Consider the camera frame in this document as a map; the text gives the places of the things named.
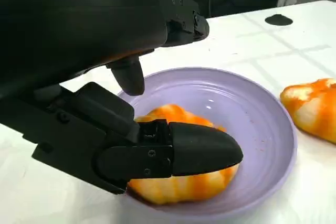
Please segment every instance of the lavender bowl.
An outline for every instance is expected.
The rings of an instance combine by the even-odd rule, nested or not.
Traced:
[[[278,190],[288,177],[297,151],[293,123],[281,103],[258,84],[233,73],[205,68],[172,69],[145,79],[145,94],[119,96],[135,116],[168,103],[222,125],[240,144],[244,159],[228,188],[213,199],[153,206],[128,200],[153,214],[214,220],[241,214]]]

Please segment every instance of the white tabletop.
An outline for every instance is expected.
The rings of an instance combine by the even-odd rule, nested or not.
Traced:
[[[280,13],[286,27],[264,19]],[[158,49],[142,58],[144,74],[175,67],[215,67],[246,76],[278,97],[290,84],[336,77],[336,3],[319,1],[209,20],[209,38]],[[117,93],[109,70],[64,83],[95,81]],[[226,224],[336,223],[336,146],[297,131],[298,158],[283,188],[252,212]],[[59,172],[30,155],[34,145],[0,125],[0,222],[23,224],[189,223],[158,219],[115,196]]]

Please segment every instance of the orange-glazed bread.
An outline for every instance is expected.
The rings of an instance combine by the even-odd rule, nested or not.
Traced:
[[[173,104],[159,107],[148,115],[137,118],[136,121],[150,122],[156,119],[215,127],[212,122]],[[215,128],[225,131],[223,127]],[[221,193],[228,186],[236,175],[238,166],[239,164],[217,172],[193,176],[132,179],[129,187],[154,204],[205,200]]]
[[[280,100],[298,128],[336,143],[335,79],[286,87]]]

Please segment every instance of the robotic arm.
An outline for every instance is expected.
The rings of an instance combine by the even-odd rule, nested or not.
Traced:
[[[144,92],[139,57],[202,40],[192,0],[0,0],[0,123],[37,147],[33,158],[114,194],[132,178],[212,172],[239,163],[216,129],[156,120],[92,82],[60,82],[105,65],[129,95]]]

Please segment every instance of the plate rim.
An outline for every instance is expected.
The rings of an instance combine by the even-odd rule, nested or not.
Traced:
[[[291,171],[293,170],[295,161],[297,159],[297,148],[298,148],[298,139],[297,139],[297,132],[296,132],[296,127],[293,123],[293,120],[291,119],[288,111],[285,109],[285,107],[282,105],[282,103],[276,98],[275,95],[273,95],[270,91],[268,91],[267,89],[265,89],[263,86],[261,86],[260,84],[256,83],[255,81],[246,78],[240,74],[237,73],[233,73],[230,71],[226,71],[223,69],[218,69],[218,68],[205,68],[205,67],[179,67],[179,68],[171,68],[171,69],[165,69],[165,70],[161,70],[152,74],[149,74],[147,76],[145,76],[145,80],[148,78],[153,78],[155,76],[159,76],[160,74],[166,73],[166,72],[173,72],[173,71],[183,71],[183,70],[201,70],[201,71],[216,71],[216,72],[221,72],[221,73],[226,73],[226,74],[231,74],[234,75],[235,77],[238,77],[240,79],[243,79],[245,81],[251,82],[252,84],[256,85],[258,88],[260,88],[261,90],[263,90],[264,92],[266,92],[273,100],[276,101],[276,103],[280,106],[280,108],[282,109],[283,113],[286,115],[287,120],[289,121],[290,127],[291,127],[291,132],[293,135],[293,149],[292,149],[292,156],[289,162],[289,165],[284,173],[284,175],[281,177],[280,180],[278,180],[265,194],[263,194],[260,198],[252,201],[251,203],[240,207],[240,208],[236,208],[221,214],[210,214],[209,216],[187,216],[187,215],[183,215],[183,214],[174,214],[174,213],[170,213],[170,212],[165,212],[162,210],[158,210],[155,208],[152,208],[150,206],[147,206],[141,202],[139,202],[138,200],[134,199],[133,197],[126,195],[126,199],[128,200],[129,203],[131,203],[132,205],[135,205],[136,207],[139,207],[141,209],[146,209],[152,213],[154,213],[155,215],[159,215],[159,216],[166,216],[169,218],[174,218],[174,219],[179,219],[179,220],[194,220],[197,219],[199,221],[204,221],[204,220],[218,220],[218,219],[224,219],[224,218],[229,218],[229,217],[234,217],[238,214],[242,214],[242,213],[246,213],[249,210],[253,210],[255,207],[261,205],[261,203],[263,203],[266,199],[270,198],[270,196],[272,196],[275,192],[279,191],[282,189],[282,186],[284,185],[284,183],[286,182],[286,180],[288,179],[288,176],[290,175]],[[123,94],[125,94],[124,91],[121,91],[118,93],[118,97],[121,97]]]

